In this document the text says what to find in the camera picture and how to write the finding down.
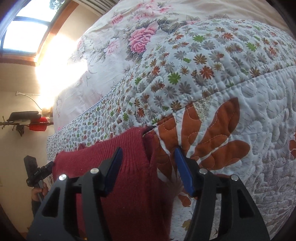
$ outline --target pink rose print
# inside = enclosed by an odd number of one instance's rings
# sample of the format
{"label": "pink rose print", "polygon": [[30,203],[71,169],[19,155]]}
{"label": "pink rose print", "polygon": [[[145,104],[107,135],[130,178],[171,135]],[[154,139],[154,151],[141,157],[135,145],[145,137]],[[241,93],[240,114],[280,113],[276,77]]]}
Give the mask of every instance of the pink rose print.
{"label": "pink rose print", "polygon": [[146,4],[138,4],[137,11],[135,16],[133,17],[134,20],[138,21],[142,18],[151,18],[154,17],[156,13],[167,13],[171,8],[171,5],[163,6],[160,5],[158,2],[151,0],[149,3]]}
{"label": "pink rose print", "polygon": [[146,51],[146,44],[150,42],[151,36],[156,33],[157,29],[157,22],[149,24],[147,28],[136,29],[129,38],[131,51],[136,53],[143,53]]}
{"label": "pink rose print", "polygon": [[111,23],[112,24],[117,24],[119,23],[121,20],[122,20],[123,16],[120,14],[120,15],[116,15],[112,20],[111,20]]}
{"label": "pink rose print", "polygon": [[187,24],[194,24],[196,22],[198,22],[198,21],[186,21]]}
{"label": "pink rose print", "polygon": [[159,10],[159,12],[161,12],[161,13],[167,13],[168,10],[169,10],[168,7],[163,7],[163,8],[161,8],[161,9]]}
{"label": "pink rose print", "polygon": [[79,50],[79,49],[80,49],[80,47],[81,47],[82,43],[83,43],[83,42],[82,42],[82,39],[80,39],[80,40],[79,40],[79,42],[78,42],[78,44],[77,44],[77,50]]}
{"label": "pink rose print", "polygon": [[119,46],[120,46],[120,42],[118,39],[111,40],[108,47],[106,48],[106,54],[112,55],[113,53],[116,53]]}

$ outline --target red sweater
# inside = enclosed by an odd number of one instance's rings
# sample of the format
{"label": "red sweater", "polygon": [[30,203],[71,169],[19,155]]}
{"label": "red sweater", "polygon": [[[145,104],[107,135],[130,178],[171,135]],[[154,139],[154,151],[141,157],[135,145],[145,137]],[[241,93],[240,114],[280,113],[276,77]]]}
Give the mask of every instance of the red sweater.
{"label": "red sweater", "polygon": [[[101,198],[113,241],[168,241],[173,196],[157,177],[154,136],[132,128],[120,136],[56,156],[53,178],[84,175],[110,158],[119,146],[123,161],[113,191]],[[78,226],[85,230],[81,195],[77,195]]]}

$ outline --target person's hand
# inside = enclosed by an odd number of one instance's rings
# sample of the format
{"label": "person's hand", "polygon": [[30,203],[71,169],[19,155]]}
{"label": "person's hand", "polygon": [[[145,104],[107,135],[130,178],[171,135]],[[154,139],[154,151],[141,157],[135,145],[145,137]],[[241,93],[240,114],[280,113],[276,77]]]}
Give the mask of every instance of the person's hand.
{"label": "person's hand", "polygon": [[45,182],[43,182],[43,189],[41,188],[33,188],[31,192],[32,200],[39,202],[38,193],[42,193],[43,196],[46,196],[48,193],[48,187]]}

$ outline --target beige wall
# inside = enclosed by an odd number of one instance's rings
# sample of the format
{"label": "beige wall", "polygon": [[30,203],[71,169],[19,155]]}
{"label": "beige wall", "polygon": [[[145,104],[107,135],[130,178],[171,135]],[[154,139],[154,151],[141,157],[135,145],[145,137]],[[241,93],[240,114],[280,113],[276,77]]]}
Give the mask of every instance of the beige wall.
{"label": "beige wall", "polygon": [[[25,96],[15,96],[14,92],[0,92],[0,114],[5,119],[11,112],[36,110],[33,101]],[[45,132],[29,131],[21,137],[12,127],[0,129],[0,203],[14,226],[20,232],[27,232],[33,215],[31,211],[31,188],[26,185],[24,157],[34,156],[38,166],[44,166],[46,158],[46,139],[54,133],[53,126]]]}
{"label": "beige wall", "polygon": [[[58,35],[66,36],[75,42],[99,18],[93,12],[78,6],[66,20]],[[67,48],[67,42],[61,48]],[[0,117],[9,118],[11,112],[37,110],[33,101],[24,96],[15,96],[15,91],[39,93],[40,79],[36,77],[35,67],[18,64],[0,64]],[[7,126],[0,128],[0,203],[19,232],[27,232],[33,215],[31,211],[30,190],[26,185],[27,174],[24,157],[34,156],[38,165],[47,162],[46,139],[54,133],[53,126],[46,132],[34,132],[25,128],[21,137],[17,131]]]}

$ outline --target cable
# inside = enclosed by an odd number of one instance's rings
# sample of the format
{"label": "cable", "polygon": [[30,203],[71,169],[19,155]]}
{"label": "cable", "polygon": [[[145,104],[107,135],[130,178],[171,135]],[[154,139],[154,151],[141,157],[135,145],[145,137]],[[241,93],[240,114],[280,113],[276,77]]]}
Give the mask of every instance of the cable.
{"label": "cable", "polygon": [[38,94],[24,94],[24,95],[37,95],[37,96],[40,96],[40,95],[38,95]]}
{"label": "cable", "polygon": [[[27,96],[28,98],[30,98],[31,100],[33,100],[30,96],[28,96],[28,95],[26,95],[26,94],[23,94],[23,93],[21,93],[21,92],[15,92],[15,96],[18,96],[18,95],[23,95],[23,96]],[[34,102],[35,102],[35,104],[38,106],[38,108],[39,109],[41,109],[42,110],[42,108],[40,108],[40,106],[36,103],[36,101],[35,100],[33,100]]]}
{"label": "cable", "polygon": [[36,103],[36,101],[35,101],[35,100],[33,100],[33,101],[34,101],[35,104],[38,106],[38,108],[42,110],[42,108],[40,108],[40,106]]}

